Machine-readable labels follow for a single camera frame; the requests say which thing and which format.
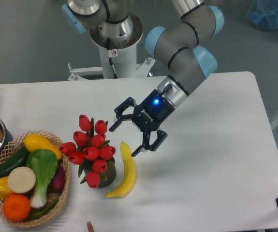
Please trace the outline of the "person fingertip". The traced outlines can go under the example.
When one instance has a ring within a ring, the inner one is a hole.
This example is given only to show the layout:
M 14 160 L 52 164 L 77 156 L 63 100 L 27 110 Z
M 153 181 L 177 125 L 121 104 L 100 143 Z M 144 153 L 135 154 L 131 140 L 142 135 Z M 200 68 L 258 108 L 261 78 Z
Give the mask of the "person fingertip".
M 93 225 L 90 221 L 87 222 L 87 229 L 88 229 L 88 232 L 94 232 Z

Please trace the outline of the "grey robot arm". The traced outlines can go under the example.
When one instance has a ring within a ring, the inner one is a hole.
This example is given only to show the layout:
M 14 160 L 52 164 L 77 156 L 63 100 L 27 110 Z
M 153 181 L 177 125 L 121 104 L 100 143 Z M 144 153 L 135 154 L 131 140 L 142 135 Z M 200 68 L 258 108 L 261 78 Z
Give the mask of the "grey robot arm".
M 110 131 L 130 120 L 142 132 L 142 144 L 133 152 L 155 151 L 167 137 L 161 123 L 217 68 L 214 56 L 200 42 L 216 35 L 224 17 L 203 0 L 172 2 L 181 24 L 174 30 L 155 27 L 146 37 L 148 53 L 169 75 L 140 104 L 128 98 L 116 109 Z M 62 12 L 78 33 L 89 32 L 98 46 L 105 79 L 136 76 L 136 46 L 143 35 L 140 19 L 126 0 L 68 0 Z

